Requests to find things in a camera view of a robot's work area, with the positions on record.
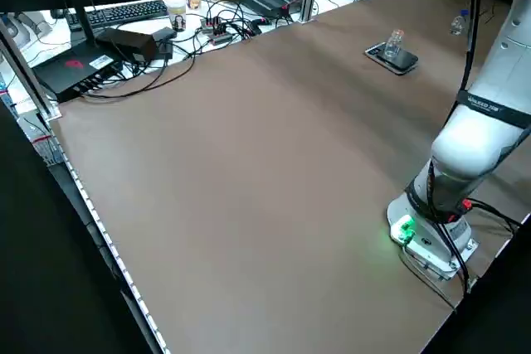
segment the smartphone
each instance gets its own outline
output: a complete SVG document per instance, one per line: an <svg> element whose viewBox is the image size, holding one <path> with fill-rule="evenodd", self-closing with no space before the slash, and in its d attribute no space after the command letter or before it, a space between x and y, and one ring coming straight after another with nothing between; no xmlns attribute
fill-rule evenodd
<svg viewBox="0 0 531 354"><path fill-rule="evenodd" d="M389 60L383 56L386 42L378 43L365 51L365 56L378 64L385 66L392 73L405 75L418 65L418 57L405 49L400 49L397 56Z"/></svg>

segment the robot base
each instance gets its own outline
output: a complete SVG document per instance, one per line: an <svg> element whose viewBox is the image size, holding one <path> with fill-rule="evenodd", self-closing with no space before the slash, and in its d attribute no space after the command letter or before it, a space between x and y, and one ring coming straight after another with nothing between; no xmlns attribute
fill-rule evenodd
<svg viewBox="0 0 531 354"><path fill-rule="evenodd" d="M415 231L415 235L407 245L406 250L421 264L421 267L431 269L446 280L452 279L457 274L460 265L455 257L451 261L445 261L441 256L434 253L433 250L430 250L432 247L431 244L426 244L427 242L440 242L441 238L435 229L431 227L430 223L415 212L405 193L389 204L387 208L387 219L391 227L390 236L400 246L404 246L406 239L403 229L404 224L414 224L412 228ZM470 237L470 227L466 221L462 222L465 223L468 229L468 231L463 231L459 237L467 240L464 248L460 252L461 257L466 262L477 249L478 243L472 238L468 238Z"/></svg>

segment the table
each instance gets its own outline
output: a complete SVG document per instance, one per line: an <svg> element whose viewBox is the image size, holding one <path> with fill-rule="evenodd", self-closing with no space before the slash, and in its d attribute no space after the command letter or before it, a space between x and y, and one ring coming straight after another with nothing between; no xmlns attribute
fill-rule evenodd
<svg viewBox="0 0 531 354"><path fill-rule="evenodd" d="M332 2L335 2L339 6L343 6L352 1L353 0L332 0ZM319 12L326 12L336 7L329 0L316 0L316 4L318 6ZM220 4L219 6L214 7L212 11L215 13L218 13L224 9L228 10L228 7L229 7L228 5ZM196 14L196 15L188 15L187 30L179 34L179 39L191 37L193 35L196 28L200 26L201 18L198 15L201 15L201 16L206 15L207 10L208 10L208 5L205 2L203 2L199 10L192 11L188 9L188 14ZM28 44L22 49L22 54L25 56L30 66L35 66L37 64L40 64L43 61L46 61L49 58L55 56L56 54L59 54L60 52L67 50L68 48L71 47L71 34L66 24L66 21L63 19L63 20L58 20L54 22L54 20L50 17L49 12L44 12L44 15L47 21L53 26L53 31L49 35L44 36L40 41L38 41L37 38L34 35L32 35L32 40L30 44ZM231 14L227 13L224 17L231 17ZM298 14L295 14L293 16L294 20L297 20L298 17L299 17ZM135 22L132 24L128 24L127 26L122 27L122 29L131 30L134 32L142 32L142 33L151 34L163 27L169 27L169 26L170 26L169 21L165 19L164 20L148 20L148 21ZM274 28L275 28L274 25L261 27L262 31L264 32L270 31ZM79 36L74 37L73 39L76 40L80 37L82 38L82 36L79 35ZM191 41L182 43L180 45L184 47L185 50L192 51L193 46L192 46ZM210 51L212 49L213 49L213 46L209 45L205 47L204 51ZM170 61L170 64L178 62L182 58L183 58L183 54L181 54L178 51L175 51L175 53L173 54L173 59ZM155 62L153 65L161 66L162 61ZM2 76L7 83L10 82L14 78L14 74L10 66L7 63L2 63L0 65L0 73L2 73ZM15 79L10 84L9 92L10 92L10 95L12 96L13 102L17 104L17 111L19 114L23 114L23 113L26 113L28 111L35 109L35 106L30 101L29 96L27 95L23 86L20 85L17 79Z"/></svg>
<svg viewBox="0 0 531 354"><path fill-rule="evenodd" d="M161 90L61 106L53 131L173 352L424 347L450 309L401 264L385 209L455 97L466 44L449 26L467 2L363 0L201 56ZM480 25L473 74L506 13ZM421 62L403 77L363 55L395 27ZM476 192L520 220L530 144ZM507 235L469 222L481 275Z"/></svg>

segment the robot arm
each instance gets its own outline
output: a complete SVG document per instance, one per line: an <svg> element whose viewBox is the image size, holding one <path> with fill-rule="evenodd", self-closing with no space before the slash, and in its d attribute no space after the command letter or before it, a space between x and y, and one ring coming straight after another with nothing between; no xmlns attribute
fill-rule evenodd
<svg viewBox="0 0 531 354"><path fill-rule="evenodd" d="M451 278L459 265L432 220L427 182L433 165L433 205L443 213L456 209L511 151L527 137L531 127L531 0L514 0L509 15L490 50L475 82L466 93L467 106L459 104L431 146L431 159L406 191L387 209L391 236L410 216L416 222L416 236L408 249L444 278ZM498 119L484 107L510 110L519 117ZM466 261L477 243L464 217L445 223L455 247Z"/></svg>

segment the black keyboard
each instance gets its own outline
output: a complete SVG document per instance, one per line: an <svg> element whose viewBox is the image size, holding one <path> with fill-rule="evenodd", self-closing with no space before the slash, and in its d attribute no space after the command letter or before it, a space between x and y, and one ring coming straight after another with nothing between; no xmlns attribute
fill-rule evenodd
<svg viewBox="0 0 531 354"><path fill-rule="evenodd" d="M89 22L93 28L111 27L167 15L168 9L162 0L150 0L87 12ZM81 31L81 24L76 14L66 14L66 22L68 22L71 32Z"/></svg>

